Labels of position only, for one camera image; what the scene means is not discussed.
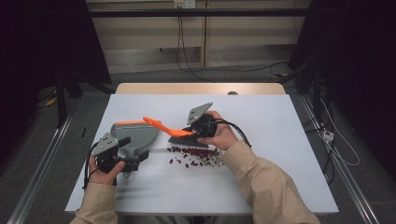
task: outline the electrical outlet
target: electrical outlet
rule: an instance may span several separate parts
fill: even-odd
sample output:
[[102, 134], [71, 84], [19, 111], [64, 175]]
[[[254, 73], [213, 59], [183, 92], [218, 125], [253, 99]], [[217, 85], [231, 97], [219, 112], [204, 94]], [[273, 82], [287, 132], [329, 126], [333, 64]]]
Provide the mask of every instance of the electrical outlet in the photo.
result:
[[195, 0], [184, 0], [184, 8], [195, 8]]

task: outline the gray floor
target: gray floor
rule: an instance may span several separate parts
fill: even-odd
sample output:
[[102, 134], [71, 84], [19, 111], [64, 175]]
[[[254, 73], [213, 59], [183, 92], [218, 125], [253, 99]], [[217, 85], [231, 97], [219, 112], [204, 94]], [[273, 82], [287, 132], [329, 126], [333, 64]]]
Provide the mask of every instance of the gray floor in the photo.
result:
[[[263, 65], [236, 65], [227, 67], [227, 69], [247, 70], [263, 67]], [[272, 69], [259, 69], [251, 72], [211, 70], [196, 72], [195, 75], [215, 82], [267, 82], [271, 78], [271, 73], [279, 74], [289, 71], [285, 64], [279, 64]], [[191, 73], [178, 69], [114, 74], [112, 79], [113, 85], [109, 86], [111, 88], [116, 88], [121, 82], [203, 82]], [[29, 213], [23, 219], [25, 223], [67, 223], [73, 218], [73, 214], [66, 214], [64, 208], [75, 186], [74, 179], [78, 176], [81, 164], [92, 144], [109, 98], [108, 95], [91, 86], [81, 84], [81, 87], [84, 90], [81, 99], [66, 99], [68, 111], [71, 111], [75, 105], [77, 105], [77, 110], [53, 162], [49, 165], [49, 171], [45, 175]], [[310, 120], [292, 81], [285, 85], [285, 90], [290, 95], [301, 122]], [[48, 91], [50, 91], [50, 88], [43, 90], [42, 94], [45, 95]], [[354, 134], [344, 117], [342, 108], [338, 108], [336, 102], [332, 102], [332, 108], [334, 122], [338, 130], [357, 150], [361, 158], [360, 165], [348, 167], [350, 172], [373, 207], [380, 223], [395, 223], [395, 180], [373, 158], [364, 140]], [[35, 119], [28, 132], [4, 165], [4, 172], [0, 176], [0, 223], [7, 223], [19, 198], [35, 174], [35, 169], [55, 134], [56, 124], [56, 105], [37, 109]], [[315, 132], [307, 133], [307, 137], [317, 155], [320, 166], [323, 166], [326, 161], [326, 152], [318, 134]], [[346, 143], [339, 136], [336, 135], [335, 137], [337, 148], [343, 154], [343, 157], [347, 161], [354, 161], [355, 156], [350, 152]], [[322, 223], [365, 223], [339, 174], [335, 174], [330, 189], [340, 212], [320, 216], [319, 219]]]

